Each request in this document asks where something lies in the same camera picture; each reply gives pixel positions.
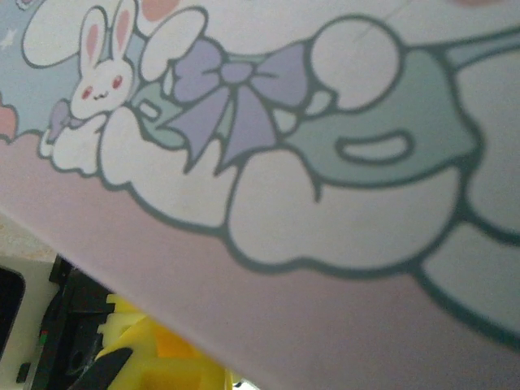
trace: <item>bunny face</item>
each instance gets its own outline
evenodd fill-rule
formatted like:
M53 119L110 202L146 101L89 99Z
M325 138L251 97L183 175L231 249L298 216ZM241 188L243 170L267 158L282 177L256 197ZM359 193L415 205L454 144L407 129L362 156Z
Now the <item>bunny face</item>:
M111 33L111 56L99 62L105 43L106 18L98 8L85 16L80 39L81 80L71 100L71 112L88 119L124 104L132 88L133 69L124 59L136 14L133 0L123 0L115 13Z

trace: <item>lavender bow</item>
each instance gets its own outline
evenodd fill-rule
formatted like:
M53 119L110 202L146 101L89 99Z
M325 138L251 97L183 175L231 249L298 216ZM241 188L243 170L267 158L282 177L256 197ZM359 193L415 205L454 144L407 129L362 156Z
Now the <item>lavender bow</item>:
M50 114L49 142L54 142L64 128L78 128L85 121L74 118L71 114L69 101L62 99L54 105Z
M197 41L175 65L175 99L190 107L163 127L188 140L190 162L201 155L230 101L235 115L222 164L252 150L276 143L275 126L267 107L294 109L307 95L308 80L301 43L282 49L259 65L224 61L216 44Z

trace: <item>bunny ear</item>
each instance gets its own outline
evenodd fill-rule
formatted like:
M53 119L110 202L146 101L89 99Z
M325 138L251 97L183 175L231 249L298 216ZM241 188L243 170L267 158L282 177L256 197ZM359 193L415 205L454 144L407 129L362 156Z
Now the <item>bunny ear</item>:
M105 14L92 8L83 20L81 28L80 70L81 75L91 71L99 61L106 35Z
M121 59L130 42L136 19L134 0L121 0L112 24L112 58Z

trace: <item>white bunny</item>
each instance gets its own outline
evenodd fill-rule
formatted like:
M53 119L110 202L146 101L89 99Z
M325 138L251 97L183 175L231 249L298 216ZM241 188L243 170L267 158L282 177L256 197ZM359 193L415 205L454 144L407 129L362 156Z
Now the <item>white bunny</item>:
M124 54L136 17L134 0L122 0L112 24L110 57L100 62L105 44L107 20L98 7L84 18L80 35L80 74L71 100L71 117L84 121L78 128L65 128L54 144L48 142L48 129L41 138L40 155L52 158L61 170L79 170L85 175L98 171L100 130L113 110L130 94L133 69Z

